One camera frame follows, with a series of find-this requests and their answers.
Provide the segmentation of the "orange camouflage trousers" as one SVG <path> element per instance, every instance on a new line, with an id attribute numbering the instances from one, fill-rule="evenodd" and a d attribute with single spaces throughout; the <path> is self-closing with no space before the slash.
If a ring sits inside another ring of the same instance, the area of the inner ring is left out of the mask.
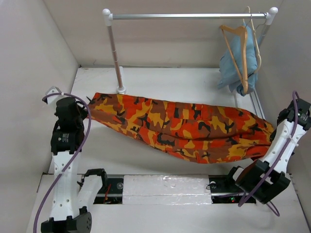
<path id="1" fill-rule="evenodd" d="M 169 155 L 199 164 L 263 157 L 272 124 L 245 109 L 96 93 L 91 118 Z"/>

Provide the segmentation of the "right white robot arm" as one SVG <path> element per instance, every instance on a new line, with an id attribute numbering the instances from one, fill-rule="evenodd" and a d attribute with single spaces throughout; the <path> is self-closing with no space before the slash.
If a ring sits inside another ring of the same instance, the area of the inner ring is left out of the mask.
<path id="1" fill-rule="evenodd" d="M 225 178 L 225 186 L 230 191 L 240 188 L 245 193 L 241 204 L 249 198 L 267 204 L 289 186 L 287 164 L 299 140 L 311 128 L 310 107 L 309 102 L 294 97 L 279 113 L 277 129 L 271 136 L 272 143 L 265 156 L 246 168 L 231 169 Z"/>

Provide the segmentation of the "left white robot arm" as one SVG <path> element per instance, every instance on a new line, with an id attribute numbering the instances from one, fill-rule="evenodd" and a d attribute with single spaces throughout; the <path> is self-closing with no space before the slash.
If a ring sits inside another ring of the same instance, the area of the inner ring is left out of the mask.
<path id="1" fill-rule="evenodd" d="M 98 192 L 108 188 L 103 168 L 89 169 L 78 182 L 78 165 L 90 127 L 83 124 L 90 116 L 87 104 L 75 96 L 56 101 L 51 151 L 54 181 L 35 215 L 33 231 L 42 233 L 89 233 L 92 228 L 91 208 Z"/>

